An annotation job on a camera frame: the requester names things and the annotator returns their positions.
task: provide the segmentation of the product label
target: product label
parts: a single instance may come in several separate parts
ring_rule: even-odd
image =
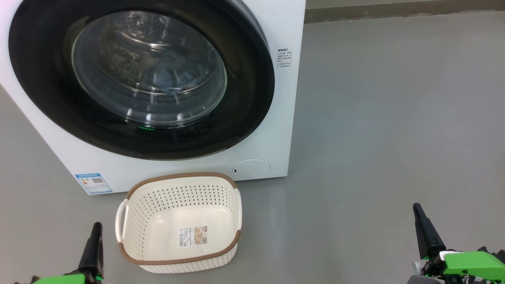
[[[289,49],[277,50],[277,68],[285,68],[291,66],[293,52]]]
[[[178,233],[180,248],[207,244],[207,226],[179,228]]]
[[[112,189],[99,173],[76,174],[77,180],[89,194],[111,193]]]

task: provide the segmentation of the basket handle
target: basket handle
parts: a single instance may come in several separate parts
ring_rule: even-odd
[[[121,204],[119,205],[118,212],[116,213],[116,239],[118,240],[118,243],[123,242],[123,238],[125,235],[125,228],[126,228],[126,220],[128,219],[128,205],[127,205],[128,199],[123,200]],[[123,222],[123,231],[121,232],[121,216],[123,215],[123,210],[126,207],[126,214],[125,214],[125,220]]]

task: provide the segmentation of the white laundry basket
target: white laundry basket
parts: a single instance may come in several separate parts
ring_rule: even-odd
[[[237,250],[241,227],[240,193],[235,182],[220,173],[144,180],[128,192],[116,214],[121,254],[155,273],[227,264]]]

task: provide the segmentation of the washing machine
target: washing machine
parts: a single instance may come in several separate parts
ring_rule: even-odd
[[[286,176],[304,12],[305,0],[4,0],[0,84],[88,194],[186,172]]]

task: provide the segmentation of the gray floor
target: gray floor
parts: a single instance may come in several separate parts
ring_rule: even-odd
[[[123,194],[90,197],[0,96],[0,275],[73,270],[105,227],[104,283],[405,283],[412,203],[450,248],[505,249],[505,13],[305,27],[290,175],[241,182],[226,266],[157,275],[124,260]]]

